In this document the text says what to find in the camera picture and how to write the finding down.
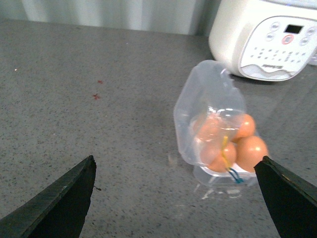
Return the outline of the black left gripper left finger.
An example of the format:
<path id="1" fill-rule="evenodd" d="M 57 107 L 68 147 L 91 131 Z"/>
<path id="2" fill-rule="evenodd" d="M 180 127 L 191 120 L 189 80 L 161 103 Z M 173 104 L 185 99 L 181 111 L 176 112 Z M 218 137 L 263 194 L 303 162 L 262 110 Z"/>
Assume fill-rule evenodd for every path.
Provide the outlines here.
<path id="1" fill-rule="evenodd" d="M 91 204 L 96 162 L 85 158 L 0 221 L 2 238 L 78 238 Z"/>

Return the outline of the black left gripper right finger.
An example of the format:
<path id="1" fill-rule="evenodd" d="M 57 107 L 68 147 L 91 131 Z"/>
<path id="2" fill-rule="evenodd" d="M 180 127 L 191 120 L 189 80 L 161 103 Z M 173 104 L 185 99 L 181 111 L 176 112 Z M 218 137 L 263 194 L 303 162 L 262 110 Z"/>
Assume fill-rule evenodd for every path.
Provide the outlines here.
<path id="1" fill-rule="evenodd" d="M 254 167 L 274 225 L 282 238 L 317 236 L 317 187 L 264 156 Z"/>

